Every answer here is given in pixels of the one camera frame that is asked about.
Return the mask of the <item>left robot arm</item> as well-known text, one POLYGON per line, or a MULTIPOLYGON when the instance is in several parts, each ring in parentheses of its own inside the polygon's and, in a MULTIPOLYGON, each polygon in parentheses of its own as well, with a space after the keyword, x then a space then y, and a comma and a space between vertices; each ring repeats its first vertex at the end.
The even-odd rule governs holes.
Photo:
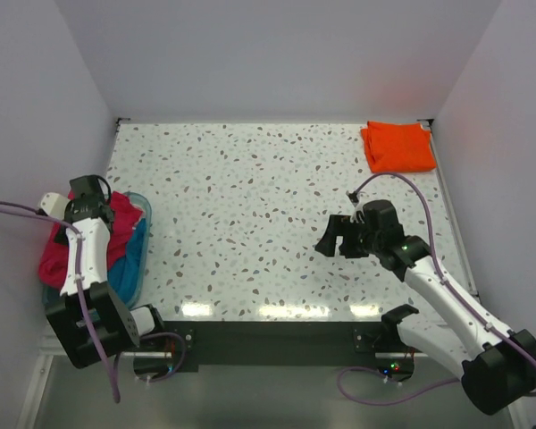
POLYGON ((70 180, 73 199, 47 194, 41 201, 60 222, 68 246, 68 267, 59 298, 45 305, 46 319, 77 368, 93 365, 142 345, 160 349, 167 329, 151 305, 134 309, 108 281, 107 248, 115 214, 110 187, 99 175, 70 180))

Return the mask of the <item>magenta t shirt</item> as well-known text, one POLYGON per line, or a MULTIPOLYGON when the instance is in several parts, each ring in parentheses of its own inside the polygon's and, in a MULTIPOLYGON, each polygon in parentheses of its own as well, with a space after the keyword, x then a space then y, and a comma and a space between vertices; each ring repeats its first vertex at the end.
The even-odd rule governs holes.
MULTIPOLYGON (((143 215, 143 211, 133 206, 126 195, 116 191, 112 192, 111 208, 115 219, 106 251, 108 271, 117 258, 124 253, 132 230, 143 215)), ((60 226, 55 224, 38 264, 39 280, 55 290, 62 288, 68 266, 68 247, 54 240, 59 230, 60 226)))

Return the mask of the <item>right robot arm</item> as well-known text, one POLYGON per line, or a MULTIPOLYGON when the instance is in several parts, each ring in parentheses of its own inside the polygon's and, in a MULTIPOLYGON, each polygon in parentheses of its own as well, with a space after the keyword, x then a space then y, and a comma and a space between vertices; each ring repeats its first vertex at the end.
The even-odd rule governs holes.
POLYGON ((446 367, 482 413, 493 415, 536 396, 536 339, 514 331, 466 292, 423 239, 405 234, 388 200, 359 205, 352 215, 331 215, 315 249, 326 257, 377 257, 421 295, 445 327, 405 304, 382 316, 382 345, 392 351, 407 345, 446 367))

